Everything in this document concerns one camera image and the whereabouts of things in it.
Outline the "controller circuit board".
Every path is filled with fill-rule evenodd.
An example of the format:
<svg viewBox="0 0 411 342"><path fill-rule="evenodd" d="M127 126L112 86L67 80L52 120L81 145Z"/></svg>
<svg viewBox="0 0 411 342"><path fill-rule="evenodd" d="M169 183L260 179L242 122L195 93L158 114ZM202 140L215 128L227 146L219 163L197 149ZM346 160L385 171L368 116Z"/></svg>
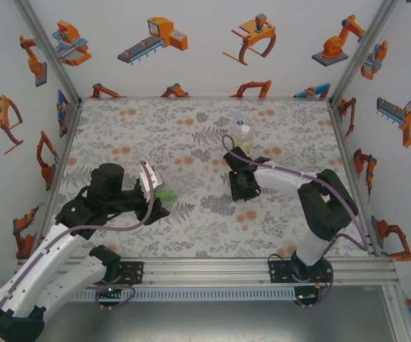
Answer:
<svg viewBox="0 0 411 342"><path fill-rule="evenodd" d="M96 296L99 299L119 299L124 287L117 285L99 286L96 289Z"/></svg>
<svg viewBox="0 0 411 342"><path fill-rule="evenodd" d="M295 296L300 302L315 303L318 300L319 290L310 287L296 287Z"/></svg>

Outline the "left controller circuit board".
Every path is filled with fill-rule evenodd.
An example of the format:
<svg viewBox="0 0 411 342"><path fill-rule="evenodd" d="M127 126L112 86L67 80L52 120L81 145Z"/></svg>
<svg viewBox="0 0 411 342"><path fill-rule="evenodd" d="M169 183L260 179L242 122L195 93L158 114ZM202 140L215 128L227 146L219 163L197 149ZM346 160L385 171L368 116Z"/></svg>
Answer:
<svg viewBox="0 0 411 342"><path fill-rule="evenodd" d="M99 286L96 289L96 296L99 299L119 299L124 287L117 285Z"/></svg>

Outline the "aluminium table edge rail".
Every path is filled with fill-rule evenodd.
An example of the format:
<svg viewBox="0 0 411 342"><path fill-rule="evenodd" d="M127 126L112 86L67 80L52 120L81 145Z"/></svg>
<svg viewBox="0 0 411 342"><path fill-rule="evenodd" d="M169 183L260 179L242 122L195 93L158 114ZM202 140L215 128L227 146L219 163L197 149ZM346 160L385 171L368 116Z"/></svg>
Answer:
<svg viewBox="0 0 411 342"><path fill-rule="evenodd" d="M276 257L126 258L144 264L141 287L271 286L278 276L269 268ZM387 257L331 257L338 286L397 285L395 263Z"/></svg>

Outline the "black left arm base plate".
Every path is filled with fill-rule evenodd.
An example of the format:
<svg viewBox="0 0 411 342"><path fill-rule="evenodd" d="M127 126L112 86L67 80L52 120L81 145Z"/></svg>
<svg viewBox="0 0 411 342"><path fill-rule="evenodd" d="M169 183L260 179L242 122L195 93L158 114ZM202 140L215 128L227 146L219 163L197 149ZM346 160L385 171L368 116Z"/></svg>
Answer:
<svg viewBox="0 0 411 342"><path fill-rule="evenodd" d="M144 263L142 261L122 261L120 264L121 284L141 284L144 274Z"/></svg>

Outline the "thin aluminium wall rail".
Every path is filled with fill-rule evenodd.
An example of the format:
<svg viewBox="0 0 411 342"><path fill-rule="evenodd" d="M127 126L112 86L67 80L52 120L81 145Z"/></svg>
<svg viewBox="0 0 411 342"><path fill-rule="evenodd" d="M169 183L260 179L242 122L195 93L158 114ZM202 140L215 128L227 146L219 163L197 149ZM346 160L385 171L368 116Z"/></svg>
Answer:
<svg viewBox="0 0 411 342"><path fill-rule="evenodd" d="M122 98L82 98L82 103L90 103L90 102L103 102L103 101L116 101L116 102L123 102L123 101L180 101L180 102L191 102L191 101L224 101L224 100L231 100L231 101L296 101L296 102L313 102L313 103L329 103L331 101L330 98L294 98L289 96L269 96L265 98L258 98L254 96L245 96L241 98L234 98L230 96L190 96L190 97L159 97L159 96L129 96L129 97L122 97Z"/></svg>

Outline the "floral patterned table mat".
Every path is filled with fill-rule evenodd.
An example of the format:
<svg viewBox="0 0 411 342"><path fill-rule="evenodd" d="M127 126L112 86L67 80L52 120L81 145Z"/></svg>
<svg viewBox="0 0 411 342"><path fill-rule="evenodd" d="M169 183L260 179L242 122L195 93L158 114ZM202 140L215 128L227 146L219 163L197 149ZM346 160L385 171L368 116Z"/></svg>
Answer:
<svg viewBox="0 0 411 342"><path fill-rule="evenodd" d="M132 229L125 213L75 250L86 256L105 245L124 257L290 256L308 226L298 199L263 190L256 199L234 202L224 153L235 121L254 132L252 158L267 157L304 172L330 169L346 181L343 160L324 102L296 101L103 101L85 103L56 199L60 209L90 183L99 165L125 170L130 189L148 161L178 201L170 215Z"/></svg>

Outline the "aluminium side frame rail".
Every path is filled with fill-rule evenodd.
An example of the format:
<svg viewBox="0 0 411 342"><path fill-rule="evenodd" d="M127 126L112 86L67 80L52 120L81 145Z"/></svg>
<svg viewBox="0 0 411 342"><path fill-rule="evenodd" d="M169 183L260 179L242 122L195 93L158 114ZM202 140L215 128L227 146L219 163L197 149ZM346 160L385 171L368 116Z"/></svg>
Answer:
<svg viewBox="0 0 411 342"><path fill-rule="evenodd" d="M348 147L348 143L345 137L345 132L341 125L338 110L330 103L328 104L328 107L331 122L333 124L335 137L338 143L338 147L340 149L345 172L348 178L348 184L350 185L350 191L352 193L356 205L358 206L359 220L361 225L363 226L363 229L365 230L365 237L370 240L368 253L369 255L373 255L374 257L381 257L381 248L379 247L378 240L375 235L375 231L369 214L368 205L366 202L367 197L365 196L365 194L362 193L360 189L359 176L355 170L355 166L353 163L353 155L350 151L350 148Z"/></svg>
<svg viewBox="0 0 411 342"><path fill-rule="evenodd" d="M69 126L67 137L66 137L66 144L63 150L62 157L57 167L56 175L53 178L53 184L52 184L51 192L50 192L50 195L47 201L42 225L40 226L39 230L36 233L36 237L34 239L33 246L31 248L31 255L33 255L35 250L40 246L43 238L46 236L46 233L49 230L50 223L53 217L53 212L54 212L55 205L56 205L56 199L58 196L59 189L61 187L62 179L63 179L64 172L66 169L68 157L70 155L71 147L74 141L74 137L76 134L76 129L78 127L78 121L80 120L82 109L83 109L83 101L81 100L77 108L73 111L73 117L71 118L71 125Z"/></svg>

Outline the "aluminium frame post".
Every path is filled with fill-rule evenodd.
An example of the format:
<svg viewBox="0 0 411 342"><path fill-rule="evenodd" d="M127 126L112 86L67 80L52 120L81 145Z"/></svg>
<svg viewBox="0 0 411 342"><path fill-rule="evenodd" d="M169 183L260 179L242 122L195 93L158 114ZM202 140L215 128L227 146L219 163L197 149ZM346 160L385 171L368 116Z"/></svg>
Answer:
<svg viewBox="0 0 411 342"><path fill-rule="evenodd" d="M43 51L49 66L53 69L53 72L56 74L56 77L61 85L65 88L67 94L69 95L69 99L75 103L76 107L79 107L81 104L81 96L78 94L71 78L66 73L60 58L56 55L55 48L47 37L46 30L33 10L33 7L30 5L28 0L12 1L18 9L25 24L28 26L36 43Z"/></svg>
<svg viewBox="0 0 411 342"><path fill-rule="evenodd" d="M400 285L382 286L389 322L396 342L411 342L411 314Z"/></svg>
<svg viewBox="0 0 411 342"><path fill-rule="evenodd" d="M376 12L376 15L369 25L368 30L365 32L362 41L359 43L357 51L351 58L349 66L346 68L343 77L340 79L336 87L335 93L331 98L331 106L337 107L342 100L345 92L349 88L354 77L357 75L360 67L363 65L370 49L374 46L376 38L383 30L399 3L400 0L383 0Z"/></svg>

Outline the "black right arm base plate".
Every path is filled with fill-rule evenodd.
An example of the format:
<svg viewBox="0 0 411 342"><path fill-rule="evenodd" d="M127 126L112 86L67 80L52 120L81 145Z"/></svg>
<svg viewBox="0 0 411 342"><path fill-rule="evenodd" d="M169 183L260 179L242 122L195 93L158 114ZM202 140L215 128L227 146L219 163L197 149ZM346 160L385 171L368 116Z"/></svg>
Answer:
<svg viewBox="0 0 411 342"><path fill-rule="evenodd" d="M293 283L291 261L286 259L273 259L268 261L269 277L272 284Z"/></svg>

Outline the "right controller circuit board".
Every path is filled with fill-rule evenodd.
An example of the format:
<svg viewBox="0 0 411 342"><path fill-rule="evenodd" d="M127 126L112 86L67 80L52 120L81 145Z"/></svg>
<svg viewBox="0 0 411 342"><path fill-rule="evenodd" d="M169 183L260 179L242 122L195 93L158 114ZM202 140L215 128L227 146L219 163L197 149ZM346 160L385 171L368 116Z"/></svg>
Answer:
<svg viewBox="0 0 411 342"><path fill-rule="evenodd" d="M319 290L310 287L296 287L295 296L300 302L315 303L318 300Z"/></svg>

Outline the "green label plastic bottle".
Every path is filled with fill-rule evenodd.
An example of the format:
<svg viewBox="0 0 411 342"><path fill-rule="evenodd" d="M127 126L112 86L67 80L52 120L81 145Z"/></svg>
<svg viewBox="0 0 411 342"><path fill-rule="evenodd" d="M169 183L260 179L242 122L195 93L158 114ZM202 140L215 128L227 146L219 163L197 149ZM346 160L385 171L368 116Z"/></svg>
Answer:
<svg viewBox="0 0 411 342"><path fill-rule="evenodd" d="M162 207L172 209L178 201L177 191L172 187L162 187L155 190L155 197L161 200Z"/></svg>

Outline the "yellow label plastic bottle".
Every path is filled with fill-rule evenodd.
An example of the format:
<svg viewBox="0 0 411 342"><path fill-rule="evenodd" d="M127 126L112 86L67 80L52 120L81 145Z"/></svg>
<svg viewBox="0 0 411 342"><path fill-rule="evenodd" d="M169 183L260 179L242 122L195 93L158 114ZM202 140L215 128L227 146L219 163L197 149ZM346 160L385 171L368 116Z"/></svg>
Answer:
<svg viewBox="0 0 411 342"><path fill-rule="evenodd" d="M254 140L254 132L250 128L250 133L246 136L241 136L240 138L234 139L234 143L237 147L240 147L241 150L248 155L251 152Z"/></svg>

